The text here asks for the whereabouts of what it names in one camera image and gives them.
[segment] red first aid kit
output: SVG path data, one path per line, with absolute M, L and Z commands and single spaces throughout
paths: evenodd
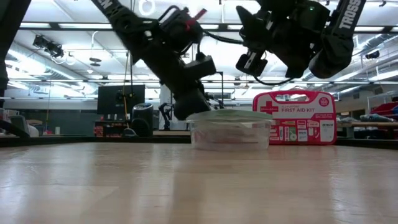
M 305 101 L 280 101 L 277 96 L 305 95 Z M 253 111 L 272 115 L 270 144 L 327 145 L 336 141 L 335 99 L 321 91 L 273 91 L 254 98 Z

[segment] container lid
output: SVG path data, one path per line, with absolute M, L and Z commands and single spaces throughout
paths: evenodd
M 272 119 L 267 113 L 243 110 L 221 109 L 191 114 L 187 122 L 194 121 L 229 121 L 229 122 L 256 122 Z

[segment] first aid kit handle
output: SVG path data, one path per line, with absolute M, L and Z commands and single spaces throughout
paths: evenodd
M 283 101 L 279 101 L 276 99 L 276 96 L 279 95 L 305 95 L 308 97 L 309 101 L 314 100 L 317 95 L 319 94 L 319 91 L 308 91 L 308 90 L 282 90 L 282 91 L 272 91 L 269 92 L 268 94 L 277 102 L 283 103 Z

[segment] monitor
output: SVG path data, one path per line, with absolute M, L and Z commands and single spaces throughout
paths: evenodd
M 133 85 L 134 96 L 126 97 L 127 113 L 132 113 L 132 108 L 145 102 L 145 85 Z M 123 86 L 98 87 L 97 114 L 124 114 L 124 102 L 121 97 Z M 124 87 L 124 94 L 131 93 L 131 86 Z

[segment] clear plastic container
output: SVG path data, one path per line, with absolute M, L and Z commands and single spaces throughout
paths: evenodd
M 188 120 L 195 149 L 207 151 L 258 151 L 269 146 L 271 119 L 252 111 L 196 115 Z

